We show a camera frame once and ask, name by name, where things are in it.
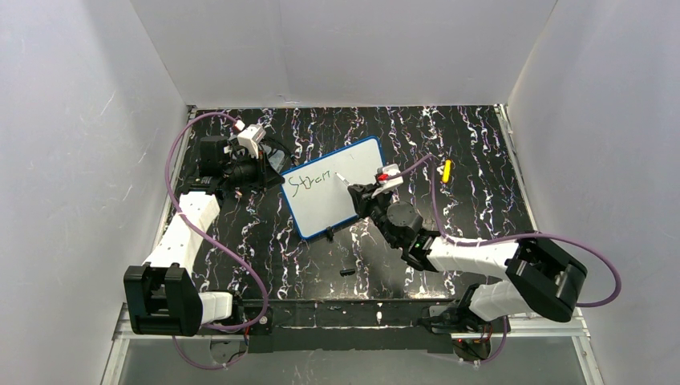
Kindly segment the white marker pen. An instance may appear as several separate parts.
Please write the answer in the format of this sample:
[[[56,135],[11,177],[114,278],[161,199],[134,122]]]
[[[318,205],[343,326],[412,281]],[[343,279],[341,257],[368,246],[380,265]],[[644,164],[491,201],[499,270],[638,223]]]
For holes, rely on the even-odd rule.
[[[335,176],[345,185],[345,186],[350,186],[350,182],[341,174],[335,173]]]

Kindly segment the blue framed whiteboard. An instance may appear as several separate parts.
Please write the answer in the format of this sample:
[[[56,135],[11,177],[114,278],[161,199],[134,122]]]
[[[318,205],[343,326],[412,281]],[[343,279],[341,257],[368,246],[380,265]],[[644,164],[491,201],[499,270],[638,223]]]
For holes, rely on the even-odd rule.
[[[347,186],[336,172],[350,184],[373,184],[383,165],[380,141],[369,136],[283,172],[282,192],[300,238],[316,237],[356,218]]]

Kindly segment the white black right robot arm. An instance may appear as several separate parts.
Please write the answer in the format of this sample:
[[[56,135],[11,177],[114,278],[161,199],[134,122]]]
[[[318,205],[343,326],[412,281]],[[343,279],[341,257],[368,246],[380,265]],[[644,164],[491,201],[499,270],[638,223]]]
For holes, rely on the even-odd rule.
[[[347,191],[360,218],[370,218],[401,258],[418,271],[458,271],[497,278],[494,284],[472,285],[462,299],[439,315],[453,322],[492,322],[533,312],[554,322],[571,320],[587,269],[557,243],[524,235],[518,240],[449,242],[423,227],[423,218],[407,202],[393,202],[376,184],[351,184]]]

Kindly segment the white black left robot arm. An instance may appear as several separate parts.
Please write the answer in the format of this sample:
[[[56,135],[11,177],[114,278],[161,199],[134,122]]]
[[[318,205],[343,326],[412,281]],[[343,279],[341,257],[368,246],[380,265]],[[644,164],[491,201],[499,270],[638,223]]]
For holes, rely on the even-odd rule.
[[[236,330],[245,322],[234,292],[202,292],[192,281],[193,265],[225,198],[243,189],[266,191],[282,183],[288,155],[275,140],[253,150],[236,137],[207,136],[199,142],[196,173],[181,187],[180,210],[141,265],[123,276],[127,309],[136,334],[193,336],[216,324]]]

